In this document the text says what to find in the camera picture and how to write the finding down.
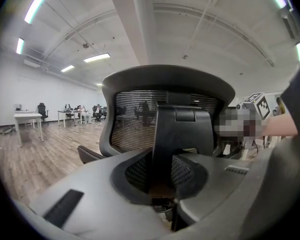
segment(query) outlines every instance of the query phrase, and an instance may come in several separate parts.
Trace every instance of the mesh chair back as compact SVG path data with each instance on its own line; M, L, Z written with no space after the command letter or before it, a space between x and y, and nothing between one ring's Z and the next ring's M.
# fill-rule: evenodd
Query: mesh chair back
M107 155L149 148L154 144L157 102L170 103L172 93L186 95L186 105L206 110L211 121L233 100L233 88L211 74L170 65L126 69L103 80L109 108L100 139Z
M46 116L46 106L44 103L40 103L38 105L38 113L41 114L43 117Z

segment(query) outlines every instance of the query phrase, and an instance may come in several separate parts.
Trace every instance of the table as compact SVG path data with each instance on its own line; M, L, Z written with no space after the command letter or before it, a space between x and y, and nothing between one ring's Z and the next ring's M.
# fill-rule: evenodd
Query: table
M68 111L68 112L64 112L64 111L59 111L58 110L58 126L60 126L60 119L59 119L59 114L64 114L63 117L63 128L66 128L66 114L73 114L74 116L74 126L76 126L76 114L79 114L80 112L72 110L72 111Z
M35 110L14 110L15 114L32 114L32 113L36 113ZM32 124L33 124L33 129L35 129L35 120L32 120Z
M19 123L22 123L22 121L24 120L36 120L37 124L38 124L38 130L40 132L40 138L41 141L44 141L44 136L42 134L42 127L41 127L41 117L42 115L39 113L16 113L14 114L14 121L15 121L15 130L18 134L18 139L19 139L19 143L20 143L20 147L22 147L22 141L21 141L21 136L20 136L20 130L19 130Z

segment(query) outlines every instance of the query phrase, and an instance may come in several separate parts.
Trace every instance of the ceiling pipe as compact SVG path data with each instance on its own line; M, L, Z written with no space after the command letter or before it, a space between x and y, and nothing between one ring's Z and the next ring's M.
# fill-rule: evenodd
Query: ceiling pipe
M98 14L97 16L94 16L88 20L86 20L85 22L79 24L78 26L75 27L75 29L77 30L77 32L82 32L83 30L89 28L91 25L96 25L99 23L102 23L106 20L111 19L112 17L118 17L117 11L115 9L113 10L109 10L106 12L103 12L101 14ZM45 58L50 58L56 50L59 49L59 47L66 41L71 39L72 37L74 37L77 32L71 30L68 33L66 33L62 39L60 39L48 52L46 52L44 54Z
M191 37L191 39L190 39L190 41L189 41L187 47L186 47L185 50L184 50L183 56L186 56L186 55L187 55L187 52L188 52L189 48L191 47L192 43L194 42L194 39L195 39L195 37L196 37L196 35L197 35L198 31L199 31L199 27L200 27L200 25L201 25L201 22L203 21L203 19L204 19L205 15L206 15L206 12L207 12L207 10L208 10L208 8L209 8L211 2L212 2L212 0L208 0L208 3L206 4L206 6L205 6L205 8L204 8L204 11L203 11L203 13L202 13L202 15L201 15L201 18L200 18L198 24L197 24L196 27L195 27L195 30L194 30L194 32L193 32L193 34L192 34L192 37Z
M68 10L68 8L64 5L64 3L61 0L58 0L60 2L60 4L62 4L62 6L65 8L65 10L68 12L68 14L71 15L71 17L75 20L75 22L78 24L78 26L80 26L79 21L77 21L77 19L75 18L75 16L73 16L73 14Z
M89 43L88 42L88 40L86 40L73 26L71 26L71 24L68 22L68 21L66 21L66 19L65 18L63 18L47 1L45 1L44 2L47 6L49 6L50 8L51 8L51 10L53 10L70 28L72 28L72 30L77 34L77 35L79 35L84 41L85 41L85 43L86 44L88 44L98 55L99 54L101 54L100 52L98 52L97 50L96 50L96 48L94 48L92 45L91 45L91 43ZM111 67L111 69L113 70L113 71L115 71L115 69L114 69L114 67L108 62L108 61L106 61L106 63Z
M44 55L41 51L38 51L38 50L33 49L33 48L31 48L31 47L27 47L27 49L30 49L30 50L32 50L32 51L38 53L39 55L42 55L42 57L43 57L43 55ZM46 61L44 61L44 60L41 60L41 59L39 59L39 58L34 57L33 55L32 55L32 58L34 58L34 59L36 59L36 60L38 60L38 61L42 61L43 63L48 63L48 62L46 62ZM56 58L53 58L53 57L50 57L49 60L54 60L54 61L56 61L56 62L58 62L58 63L60 63L60 64L65 64L64 61L60 61L60 60L58 60L58 59L56 59Z
M175 13L175 14L180 14L186 11L186 14L188 16L195 17L197 19L200 19L202 16L202 12L199 9L193 7L187 7L179 4L155 3L154 9L156 12ZM219 27L223 28L224 30L228 31L229 33L235 35L238 38L235 41L231 41L229 44L227 44L225 48L223 48L224 51L228 50L231 46L233 46L236 42L238 42L239 39L241 39L242 41L250 45L254 50L256 50L258 54L260 54L263 58L267 58L269 65L271 65L272 67L274 66L274 58L273 56L270 57L269 54L271 53L271 51L269 50L267 45L262 44L259 41L256 41L256 39L253 36L247 34L245 31L237 27L231 21L219 17L219 15L206 12L205 16L206 17L203 18L204 21L207 21L209 23L214 22L214 24L218 25Z

